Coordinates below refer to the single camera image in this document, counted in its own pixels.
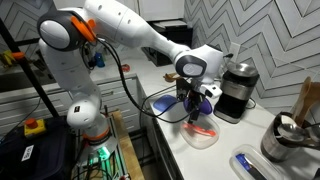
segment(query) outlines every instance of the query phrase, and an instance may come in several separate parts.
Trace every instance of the clear plastic container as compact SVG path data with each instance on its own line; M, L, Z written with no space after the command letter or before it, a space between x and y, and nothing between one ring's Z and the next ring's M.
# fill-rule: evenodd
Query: clear plastic container
M273 166L273 164L262 156L254 147L250 145L242 145L232 152L230 158L230 166L234 172L238 175L240 179L244 180L255 180L254 178L238 161L236 156L238 154L244 154L250 165L253 165L256 170L262 174L265 179L270 180L282 180L284 176L279 172L279 170Z
M194 148L205 149L219 139L219 126L206 115L199 115L193 124L183 122L180 125L180 134Z

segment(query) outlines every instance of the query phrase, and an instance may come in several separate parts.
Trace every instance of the black appliance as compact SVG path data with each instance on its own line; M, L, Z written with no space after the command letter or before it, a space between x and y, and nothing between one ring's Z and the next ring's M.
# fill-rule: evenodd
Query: black appliance
M214 114L227 122L238 123L258 79L258 71L254 67L229 64L222 76L220 88L223 93L214 107Z
M184 44L189 47L191 47L192 45L193 28L188 28L187 26L160 28L153 25L152 23L150 23L150 26L159 34L175 43ZM166 55L152 48L144 47L142 48L142 51L147 55L148 59L152 61L157 67L172 64L171 60Z
M0 179L70 179L75 159L75 136L65 116L45 120L47 131L32 140L23 127L0 144Z

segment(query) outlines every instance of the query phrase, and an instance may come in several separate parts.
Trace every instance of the white tile wall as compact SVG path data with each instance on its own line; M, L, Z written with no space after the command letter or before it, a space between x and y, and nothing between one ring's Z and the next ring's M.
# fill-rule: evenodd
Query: white tile wall
M55 9L52 0L3 0L0 1L0 18L4 21L13 39L21 41L39 37L36 29L37 20L51 9ZM8 49L0 36L0 52ZM20 47L20 50L30 58L37 58L35 56L37 49L39 49L37 44Z
M226 54L231 43L239 44L236 61L254 65L261 76L252 97L274 114L290 111L307 76L320 82L319 17L319 0L185 3L185 21L194 27L193 46L212 44ZM308 119L320 122L320 103Z

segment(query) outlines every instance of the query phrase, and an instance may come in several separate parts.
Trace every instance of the black cable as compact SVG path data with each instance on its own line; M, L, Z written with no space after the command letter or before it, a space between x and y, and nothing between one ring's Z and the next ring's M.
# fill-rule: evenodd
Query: black cable
M82 46L81 46L81 57L82 57L82 61L83 61L84 65L86 66L87 69L93 70L93 69L94 69L94 66L93 66L93 67L90 67L90 66L89 66L89 62L86 62L86 61L85 61L85 58L84 58L84 57L85 57L85 56L84 56L85 46L86 46L86 42L83 43Z
M16 124L6 135L4 135L4 136L1 138L1 140L0 140L0 146L4 145L4 144L2 144L2 142L5 140L5 138L6 138L9 134L11 134L14 130L16 130L16 128L17 128L25 119L27 119L36 109L38 109L38 107L39 107L39 105L40 105L40 102L41 102L41 98L39 97L39 101L38 101L37 106L36 106L28 115L26 115L23 119L21 119L21 120L19 121L19 123Z
M90 164L90 161L91 161L91 154L88 156L88 159L87 159L87 174L86 174L86 177L84 179L86 180L89 180L90 178L90 174L92 172L92 164Z
M114 175L116 174L116 153L115 151L113 151L113 155L112 155L112 166L113 166L113 169L112 169L112 177L114 177Z
M176 86L176 85L170 86L170 87L168 87L168 88L165 88L165 89L163 89L163 90L161 90L161 91L158 91L158 92L153 93L153 94L151 94L150 96L146 97L146 98L143 100L141 107L142 107L142 108L145 107L145 103L146 103L147 100L148 100L149 98L151 98L152 96L157 95L157 94L159 94L159 93L162 93L162 92L164 92L164 91L166 91L166 90L169 90L169 89L171 89L171 88L173 88L173 87L175 87L175 86ZM169 109L172 107L171 105L170 105L168 108L166 108L166 109L163 111L163 113L166 112L167 110L169 110ZM140 127L140 128L142 127L142 113L141 113L141 111L139 112L139 127ZM142 160L141 160L141 164L143 164L143 159L144 159L144 140L143 140L143 137L142 137L142 139L141 139L141 144L142 144Z
M233 54L232 54L232 53L229 53L229 54L227 54L227 55L225 55L225 56L222 57L222 59L223 59L223 61L224 61L224 67L228 68L228 67L227 67L227 64L228 64L228 63L226 62L226 59L225 59L225 58L231 59L232 57L233 57Z
M94 175L93 177L96 177L99 173L100 173L100 171L101 171L101 169L102 169L102 160L101 160L101 157L99 156L99 153L98 153L98 167L99 167L99 169L98 169L98 172L96 173L96 175Z
M160 118L159 116L157 116L157 115L155 115L155 114L152 114L152 113L149 113L148 111L142 109L142 108L138 105L138 103L133 99L133 97L131 96L131 94L130 94L130 92L129 92L129 89L128 89L127 84L126 84L126 81L125 81L124 74L123 74L123 72L122 72L121 62L120 62L120 58L119 58L119 56L118 56L118 53L117 53L116 50L113 48L113 46L112 46L111 44L109 44L108 42L106 42L106 41L101 41L100 39L97 39L97 41L100 42L100 43L110 52L111 56L112 56L112 57L114 58L114 60L116 61L116 64L117 64L117 66L118 66L118 71L119 71L119 73L120 73L120 79L121 79L123 88L124 88L124 90L125 90L128 98L130 99L130 101L132 102L132 104L133 104L137 109L139 109L140 111L142 111L142 112L143 112L144 114L146 114L146 115L149 115L149 116L151 116L151 117L153 117L153 118L158 118L158 119L160 119L160 120L162 120L162 121L165 121L165 122L168 122L168 123L176 123L176 122L182 121L184 118L188 117L188 115L187 115L187 116L185 116L183 119L179 119L178 121L171 122L171 121L162 119L162 118Z
M82 154L84 148L86 147L86 142L87 142L87 141L86 141L85 139L83 139L83 140L81 141L81 147L80 147L80 150L79 150L79 152L78 152L78 154L77 154L77 157L76 157L76 159L75 159L74 165L80 160L81 154Z
M112 180L112 176L108 173L108 171L104 170L104 169L100 169L100 171L104 172L107 174L108 179L110 178Z
M181 101L177 101L177 102L174 102L174 103L170 104L165 110L163 110L162 113L158 114L157 116L161 116L162 114L166 113L171 107L173 107L174 105L178 104L179 102L181 102ZM140 127L142 127L141 119L142 119L142 117L141 117L141 111L140 111L140 113L139 113L139 125L140 125ZM144 142L143 142L143 137L142 137L142 139L141 139L141 144L142 144L142 157L141 157L142 160L141 160L141 164L143 164L143 158L144 158Z
M252 98L250 98L250 99L253 101L254 104L253 104L252 107L246 107L246 109L254 109L256 107L256 105L257 105L255 100L253 100Z
M78 129L78 133L77 133L77 139L78 139L78 146L80 145L80 129ZM77 163L77 160L78 159L78 157L76 157L76 160L75 160L75 163L74 163L74 165L72 166L72 167L74 167L75 165L76 165L76 163ZM77 173L79 173L80 172L80 167L79 166L77 166Z

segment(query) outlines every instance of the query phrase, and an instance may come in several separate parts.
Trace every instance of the red object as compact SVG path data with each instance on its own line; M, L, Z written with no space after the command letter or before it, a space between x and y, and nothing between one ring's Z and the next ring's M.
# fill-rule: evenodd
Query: red object
M206 129L203 129L199 126L196 126L194 124L189 124L189 123L185 123L183 125L184 128L191 128L193 129L195 132L199 133L199 134L202 134L202 135L207 135L207 136L215 136L216 135L216 132L214 132L213 130L206 130Z
M121 66L123 72L129 72L130 71L130 66L128 64L124 64Z
M15 52L15 53L11 53L11 55L15 60L21 60L24 58L23 52Z
M38 127L38 123L37 120L35 118L29 118L26 120L26 122L24 123L26 126L28 126L31 129L35 129Z

